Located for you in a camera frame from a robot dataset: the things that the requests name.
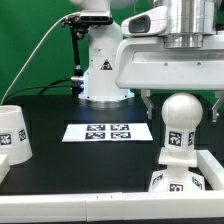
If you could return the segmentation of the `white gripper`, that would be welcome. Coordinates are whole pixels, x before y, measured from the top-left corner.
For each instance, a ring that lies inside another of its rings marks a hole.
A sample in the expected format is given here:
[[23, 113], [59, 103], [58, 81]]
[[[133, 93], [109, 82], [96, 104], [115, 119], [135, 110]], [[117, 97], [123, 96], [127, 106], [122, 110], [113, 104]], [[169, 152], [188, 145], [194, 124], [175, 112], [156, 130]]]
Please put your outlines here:
[[202, 48], [166, 49], [160, 37], [126, 39], [116, 53], [115, 82], [142, 89], [149, 119], [157, 117], [149, 89], [224, 90], [224, 34], [205, 36]]

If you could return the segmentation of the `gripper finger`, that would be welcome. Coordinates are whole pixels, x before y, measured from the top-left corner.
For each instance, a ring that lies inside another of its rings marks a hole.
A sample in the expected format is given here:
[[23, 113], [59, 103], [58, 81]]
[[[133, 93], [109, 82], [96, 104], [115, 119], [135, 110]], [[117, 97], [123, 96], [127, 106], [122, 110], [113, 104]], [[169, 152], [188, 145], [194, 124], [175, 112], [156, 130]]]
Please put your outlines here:
[[208, 111], [208, 119], [212, 122], [216, 122], [217, 119], [219, 118], [218, 110], [224, 104], [224, 90], [216, 91], [215, 98], [216, 98], [216, 102]]

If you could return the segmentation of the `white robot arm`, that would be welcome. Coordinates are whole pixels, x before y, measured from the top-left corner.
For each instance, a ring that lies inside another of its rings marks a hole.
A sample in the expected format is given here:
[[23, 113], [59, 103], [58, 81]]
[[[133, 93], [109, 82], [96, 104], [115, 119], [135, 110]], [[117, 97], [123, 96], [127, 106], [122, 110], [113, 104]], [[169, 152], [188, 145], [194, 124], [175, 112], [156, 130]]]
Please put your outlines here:
[[129, 89], [147, 98], [152, 90], [213, 91], [209, 111], [218, 118], [224, 105], [224, 24], [217, 13], [224, 0], [148, 0], [152, 7], [122, 21], [111, 10], [133, 0], [70, 0], [74, 22], [90, 31], [84, 96], [117, 101]]

